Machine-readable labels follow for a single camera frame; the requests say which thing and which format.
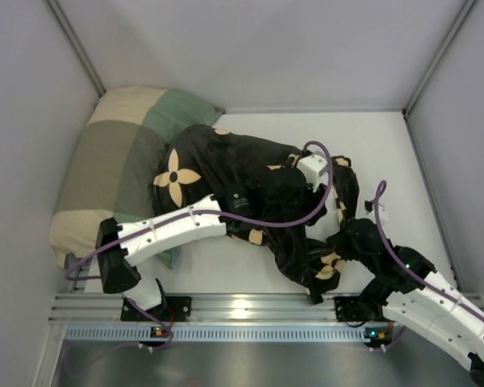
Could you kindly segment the black floral plush pillowcase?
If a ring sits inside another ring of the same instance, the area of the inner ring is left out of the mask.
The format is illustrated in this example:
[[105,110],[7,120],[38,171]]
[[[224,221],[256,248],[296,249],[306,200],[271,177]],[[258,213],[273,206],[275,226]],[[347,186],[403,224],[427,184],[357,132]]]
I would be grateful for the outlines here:
[[[153,205],[156,214],[166,214],[217,192],[231,184],[255,181],[265,170],[296,167],[309,156],[291,145],[249,135],[223,133],[207,125],[187,127],[170,145],[153,181]],[[322,217],[335,220],[341,229],[357,212],[360,193],[352,161],[345,156],[332,157],[333,206],[322,208],[301,227],[260,229],[229,235],[257,246],[266,246],[274,255],[282,275],[302,285],[312,304],[335,289],[345,262],[330,248],[325,238],[310,239],[307,227]]]

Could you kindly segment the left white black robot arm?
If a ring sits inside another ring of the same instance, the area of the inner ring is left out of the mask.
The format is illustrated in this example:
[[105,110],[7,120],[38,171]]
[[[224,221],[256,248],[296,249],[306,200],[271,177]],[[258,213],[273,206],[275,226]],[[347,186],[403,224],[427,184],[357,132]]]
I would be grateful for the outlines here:
[[291,227],[303,223],[302,215],[275,218],[291,205],[298,209],[308,193],[319,187],[319,178],[299,168],[267,170],[247,185],[229,185],[196,203],[155,218],[100,223],[97,260],[102,291],[122,294],[142,310],[165,302],[160,282],[139,267],[148,258],[195,240],[238,233],[252,227]]

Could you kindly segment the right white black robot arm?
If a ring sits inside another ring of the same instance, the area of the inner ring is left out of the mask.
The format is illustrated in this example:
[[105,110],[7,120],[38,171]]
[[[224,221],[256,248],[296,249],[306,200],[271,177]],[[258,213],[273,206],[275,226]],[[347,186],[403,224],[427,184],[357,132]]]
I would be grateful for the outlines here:
[[484,311],[413,248],[395,246],[369,219],[351,219],[327,240],[335,254],[365,266],[373,280],[344,318],[387,319],[449,354],[484,386]]

